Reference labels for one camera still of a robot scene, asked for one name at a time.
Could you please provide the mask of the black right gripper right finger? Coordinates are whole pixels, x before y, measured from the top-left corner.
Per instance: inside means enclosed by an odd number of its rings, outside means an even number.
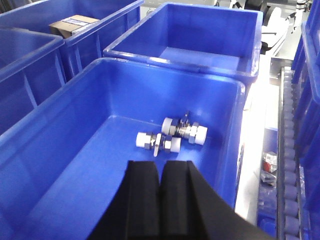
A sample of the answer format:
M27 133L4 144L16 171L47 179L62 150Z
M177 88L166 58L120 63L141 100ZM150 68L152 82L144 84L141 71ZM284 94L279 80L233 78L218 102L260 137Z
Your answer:
M163 240L272 239L235 213L192 161L167 161L160 191Z

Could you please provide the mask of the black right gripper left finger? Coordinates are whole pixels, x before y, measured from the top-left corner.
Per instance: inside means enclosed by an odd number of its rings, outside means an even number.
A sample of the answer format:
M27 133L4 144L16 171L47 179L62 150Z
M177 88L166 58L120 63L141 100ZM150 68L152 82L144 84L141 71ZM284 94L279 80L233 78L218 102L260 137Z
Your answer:
M122 182L89 240L158 240L159 174L153 161L127 164Z

